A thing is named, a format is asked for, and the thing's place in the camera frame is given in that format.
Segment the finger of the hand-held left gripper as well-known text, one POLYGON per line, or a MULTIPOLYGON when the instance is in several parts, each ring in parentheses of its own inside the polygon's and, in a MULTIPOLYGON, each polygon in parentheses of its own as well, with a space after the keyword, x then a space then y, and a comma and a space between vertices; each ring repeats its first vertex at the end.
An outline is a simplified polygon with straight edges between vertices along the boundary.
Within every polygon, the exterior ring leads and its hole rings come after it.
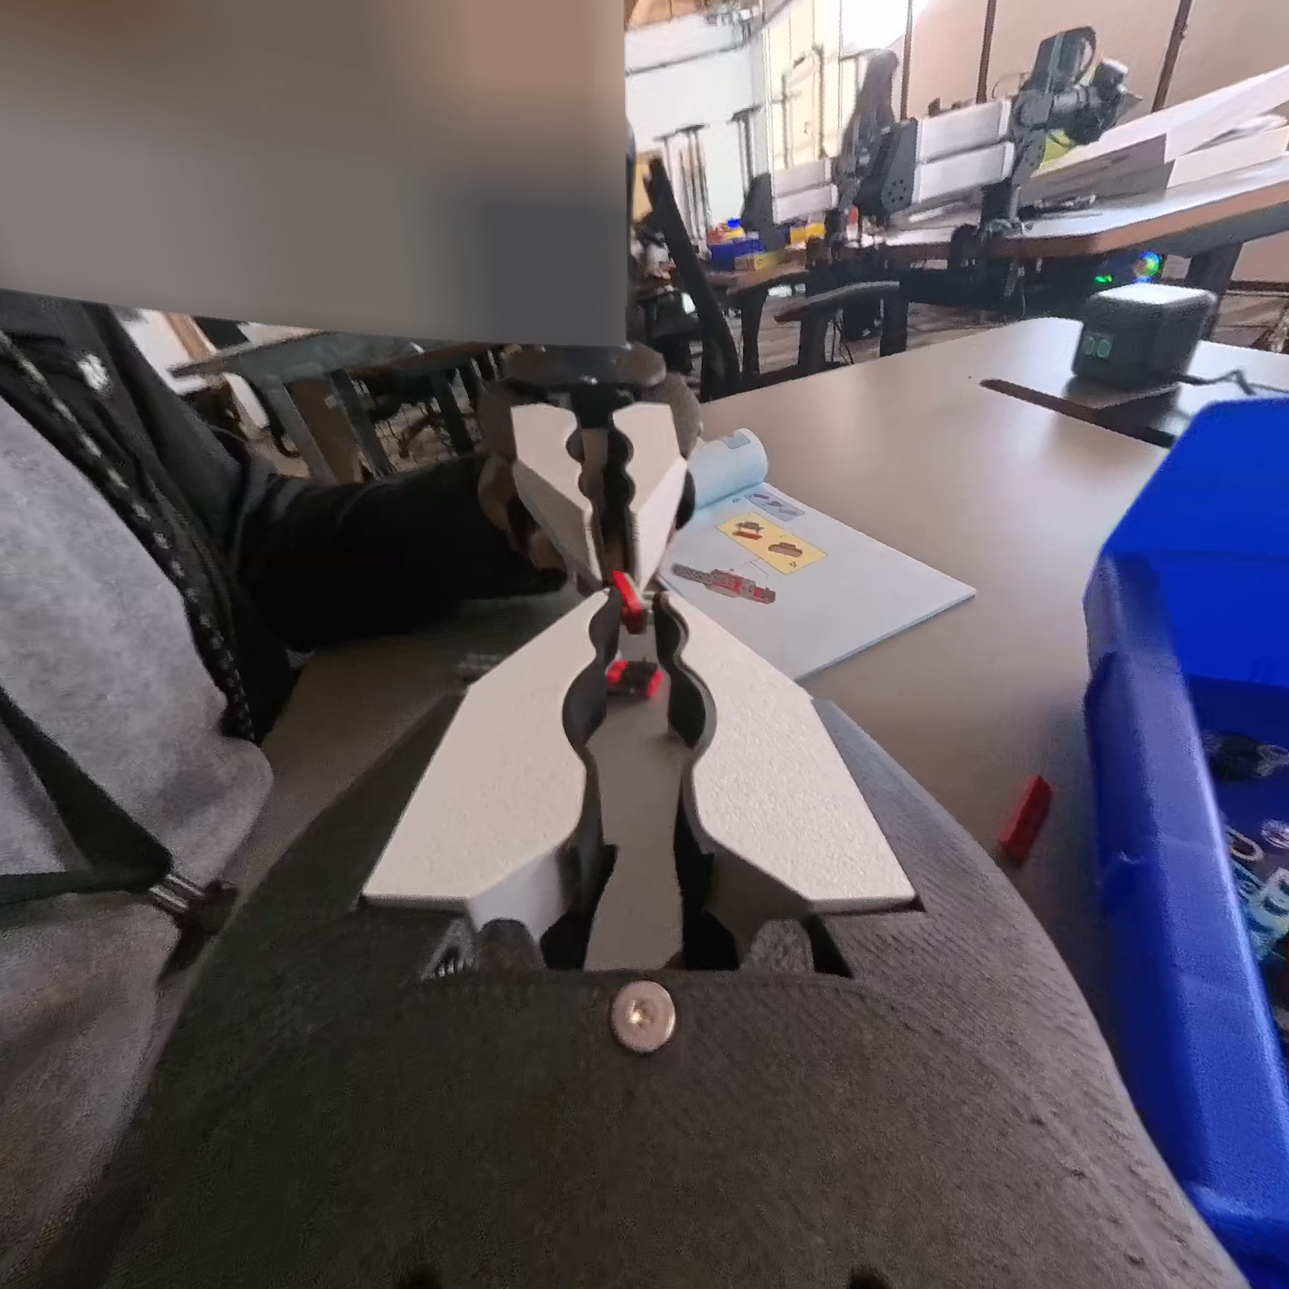
POLYGON ((624 569, 636 586, 646 586, 665 555, 687 463, 667 405, 638 402, 618 409, 616 437, 624 444, 624 569))
POLYGON ((607 576, 606 441, 569 408, 524 403, 509 411, 512 480, 526 512, 583 589, 607 576))

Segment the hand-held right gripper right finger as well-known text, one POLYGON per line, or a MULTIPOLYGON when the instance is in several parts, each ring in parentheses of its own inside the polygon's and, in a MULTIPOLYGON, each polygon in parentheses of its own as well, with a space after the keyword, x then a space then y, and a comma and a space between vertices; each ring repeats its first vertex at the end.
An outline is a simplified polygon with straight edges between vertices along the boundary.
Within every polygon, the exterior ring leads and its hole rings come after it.
POLYGON ((655 599, 667 722, 687 750, 673 831, 681 959, 731 971, 787 923, 916 909, 916 890, 811 696, 673 593, 655 599))

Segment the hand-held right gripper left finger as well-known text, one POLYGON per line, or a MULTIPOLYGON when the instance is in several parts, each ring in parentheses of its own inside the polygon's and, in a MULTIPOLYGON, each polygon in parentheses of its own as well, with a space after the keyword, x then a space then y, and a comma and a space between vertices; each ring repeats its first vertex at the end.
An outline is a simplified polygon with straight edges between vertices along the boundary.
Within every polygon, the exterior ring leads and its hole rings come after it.
POLYGON ((546 965, 583 968, 615 862, 589 741, 616 652, 618 592, 598 590, 468 685, 363 902, 514 922, 546 965))

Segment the blue plastic bin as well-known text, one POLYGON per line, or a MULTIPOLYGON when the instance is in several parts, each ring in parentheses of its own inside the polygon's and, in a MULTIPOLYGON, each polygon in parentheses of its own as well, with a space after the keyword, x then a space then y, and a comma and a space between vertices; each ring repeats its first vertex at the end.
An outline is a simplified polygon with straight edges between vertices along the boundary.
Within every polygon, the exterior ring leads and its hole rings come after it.
POLYGON ((1084 730, 1123 1080, 1252 1285, 1287 1279, 1285 960, 1252 955, 1203 730, 1287 747, 1287 406, 1183 431, 1084 590, 1084 730))

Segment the person's left forearm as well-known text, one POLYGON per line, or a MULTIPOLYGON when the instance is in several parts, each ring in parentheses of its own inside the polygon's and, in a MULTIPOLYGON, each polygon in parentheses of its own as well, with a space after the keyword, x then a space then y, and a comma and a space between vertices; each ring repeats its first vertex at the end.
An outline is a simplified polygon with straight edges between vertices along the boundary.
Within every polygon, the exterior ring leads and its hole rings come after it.
POLYGON ((411 633, 468 601, 566 580, 514 552, 478 504, 483 455, 349 484, 276 472, 237 518, 230 561, 270 630, 311 652, 411 633))

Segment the grey desk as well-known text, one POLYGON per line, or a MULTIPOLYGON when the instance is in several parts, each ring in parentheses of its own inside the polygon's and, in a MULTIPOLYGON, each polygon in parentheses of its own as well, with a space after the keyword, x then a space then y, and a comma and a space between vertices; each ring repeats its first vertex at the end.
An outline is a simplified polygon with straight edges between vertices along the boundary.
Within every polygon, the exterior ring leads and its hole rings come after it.
MULTIPOLYGON (((997 857, 1023 782, 1052 808, 1031 857, 1003 863, 1080 988, 1103 991, 1092 890, 1083 592, 1164 457, 986 382, 1069 372, 1078 326, 1040 317, 707 405, 708 437, 751 429, 779 491, 975 589, 974 596, 805 681, 837 704, 997 857)), ((274 784, 254 845, 273 857, 457 688, 468 652, 503 652, 569 590, 483 601, 421 636, 313 658, 265 739, 274 784)), ((665 685, 613 710, 590 747, 619 847, 590 934, 592 969, 658 966, 681 946, 662 848, 679 787, 665 685)))

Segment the person's left hand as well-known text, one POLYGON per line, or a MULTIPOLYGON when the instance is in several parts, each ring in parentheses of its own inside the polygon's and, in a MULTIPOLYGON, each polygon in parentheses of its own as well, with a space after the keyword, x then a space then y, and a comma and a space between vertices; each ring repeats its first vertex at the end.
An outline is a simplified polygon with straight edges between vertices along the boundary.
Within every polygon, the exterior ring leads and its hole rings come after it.
POLYGON ((575 580, 566 560, 521 501, 507 460, 501 457, 484 460, 477 483, 477 500, 486 518, 532 569, 541 575, 575 580))

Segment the tall black office chair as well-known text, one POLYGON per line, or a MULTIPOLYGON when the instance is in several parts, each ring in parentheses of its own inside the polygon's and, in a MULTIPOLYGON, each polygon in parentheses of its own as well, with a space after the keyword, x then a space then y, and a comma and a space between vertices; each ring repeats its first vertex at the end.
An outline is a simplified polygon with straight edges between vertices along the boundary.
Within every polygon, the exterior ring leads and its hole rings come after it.
POLYGON ((708 280, 699 262, 698 250, 687 234, 661 159, 649 161, 644 187, 649 196, 649 217, 665 242, 672 276, 695 306, 701 342, 698 398, 710 402, 733 395, 739 392, 742 383, 738 346, 715 286, 708 280))

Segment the pale instruction booklet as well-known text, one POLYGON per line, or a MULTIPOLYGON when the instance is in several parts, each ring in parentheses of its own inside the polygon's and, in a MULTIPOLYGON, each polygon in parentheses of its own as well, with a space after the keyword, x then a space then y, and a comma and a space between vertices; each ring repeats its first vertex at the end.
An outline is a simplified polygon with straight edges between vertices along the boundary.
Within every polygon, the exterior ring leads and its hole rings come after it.
POLYGON ((975 593, 774 487, 748 429, 699 441, 687 471, 695 509, 670 540, 661 586, 794 681, 975 593))

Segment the flat red toy plate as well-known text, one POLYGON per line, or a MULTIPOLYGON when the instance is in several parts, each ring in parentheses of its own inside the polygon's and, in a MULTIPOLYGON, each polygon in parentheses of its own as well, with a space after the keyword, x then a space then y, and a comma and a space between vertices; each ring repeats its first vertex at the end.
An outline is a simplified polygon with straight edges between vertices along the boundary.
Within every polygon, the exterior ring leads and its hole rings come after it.
POLYGON ((1028 776, 997 833, 1006 860, 1025 862, 1032 853, 1052 807, 1052 785, 1040 774, 1028 776))

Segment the steel workbench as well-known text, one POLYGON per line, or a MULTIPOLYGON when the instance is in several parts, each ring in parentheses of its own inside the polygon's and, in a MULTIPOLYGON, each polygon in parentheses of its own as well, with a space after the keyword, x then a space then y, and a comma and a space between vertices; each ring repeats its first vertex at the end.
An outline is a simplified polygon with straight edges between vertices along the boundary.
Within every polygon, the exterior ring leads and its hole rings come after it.
POLYGON ((448 343, 388 334, 300 331, 268 342, 217 348, 205 357, 171 365, 170 372, 181 379, 236 375, 245 380, 274 414, 311 475, 334 481, 336 471, 294 400, 293 385, 322 382, 336 400, 365 466, 375 477, 388 477, 397 472, 397 466, 362 398, 360 388, 368 386, 366 379, 375 375, 379 385, 391 385, 395 392, 408 385, 412 392, 426 392, 435 412, 425 417, 425 421, 429 425, 438 420, 449 446, 457 455, 466 457, 474 452, 474 437, 452 379, 460 377, 461 389, 472 406, 477 405, 480 385, 498 375, 506 349, 506 345, 483 342, 448 343))

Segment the large pile of toy bricks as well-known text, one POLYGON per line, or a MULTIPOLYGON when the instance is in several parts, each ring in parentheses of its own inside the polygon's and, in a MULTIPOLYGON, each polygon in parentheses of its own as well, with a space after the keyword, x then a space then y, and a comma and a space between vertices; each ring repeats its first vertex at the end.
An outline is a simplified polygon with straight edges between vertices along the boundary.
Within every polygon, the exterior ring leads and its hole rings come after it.
POLYGON ((1285 960, 1287 750, 1253 735, 1203 730, 1209 768, 1253 959, 1285 960))

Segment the black cube device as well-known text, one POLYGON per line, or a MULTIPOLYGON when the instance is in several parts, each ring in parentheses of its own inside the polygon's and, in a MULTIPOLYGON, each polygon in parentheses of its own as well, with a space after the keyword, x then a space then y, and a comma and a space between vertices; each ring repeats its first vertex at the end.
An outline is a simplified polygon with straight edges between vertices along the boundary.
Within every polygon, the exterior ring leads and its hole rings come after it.
POLYGON ((1098 291, 1083 306, 1071 375, 1118 391, 1180 383, 1218 306, 1215 293, 1183 283, 1098 291))

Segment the wooden work table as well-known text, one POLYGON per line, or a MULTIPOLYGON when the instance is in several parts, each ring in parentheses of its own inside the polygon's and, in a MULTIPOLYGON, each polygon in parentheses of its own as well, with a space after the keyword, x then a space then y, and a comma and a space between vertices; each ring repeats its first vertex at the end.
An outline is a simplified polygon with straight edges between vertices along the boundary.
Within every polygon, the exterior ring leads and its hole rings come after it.
POLYGON ((1084 300, 1126 280, 1141 253, 1189 259, 1186 285, 1221 296, 1244 245, 1285 233, 1287 159, 1169 188, 1046 214, 989 240, 951 268, 952 227, 922 222, 876 242, 879 279, 903 300, 985 311, 1005 319, 1080 316, 1084 300))

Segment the white flat box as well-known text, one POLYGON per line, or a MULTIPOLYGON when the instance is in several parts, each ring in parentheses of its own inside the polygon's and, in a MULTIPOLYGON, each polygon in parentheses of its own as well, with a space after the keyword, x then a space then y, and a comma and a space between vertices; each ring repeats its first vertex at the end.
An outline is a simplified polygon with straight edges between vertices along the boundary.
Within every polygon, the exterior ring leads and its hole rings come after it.
POLYGON ((1023 204, 1157 196, 1258 167, 1285 151, 1287 67, 1121 122, 1043 165, 1023 204))

